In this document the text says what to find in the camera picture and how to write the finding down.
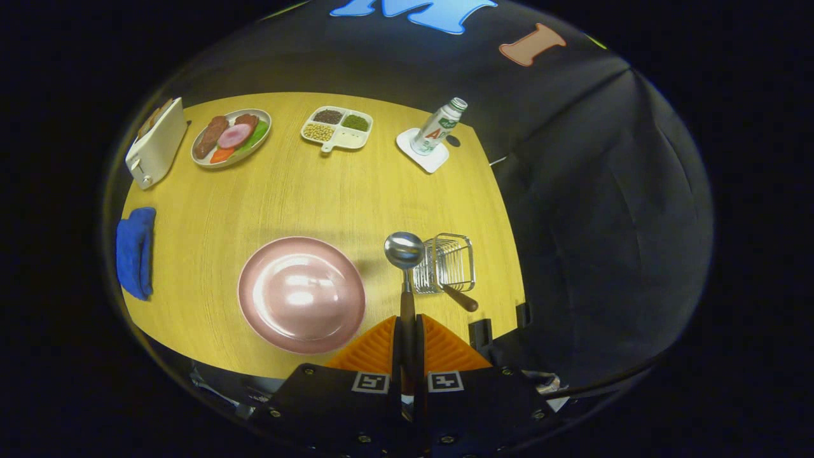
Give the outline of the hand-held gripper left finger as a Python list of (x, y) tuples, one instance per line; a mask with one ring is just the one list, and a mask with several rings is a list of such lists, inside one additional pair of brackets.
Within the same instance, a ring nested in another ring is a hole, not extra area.
[(399, 455), (401, 320), (390, 317), (345, 348), (383, 353), (383, 370), (302, 363), (255, 409), (252, 426), (306, 455)]

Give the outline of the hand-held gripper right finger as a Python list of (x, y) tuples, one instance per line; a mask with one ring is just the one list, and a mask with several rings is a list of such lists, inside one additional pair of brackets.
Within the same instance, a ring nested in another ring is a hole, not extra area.
[(427, 315), (417, 316), (415, 427), (422, 455), (511, 455), (555, 428), (553, 372), (494, 366)]

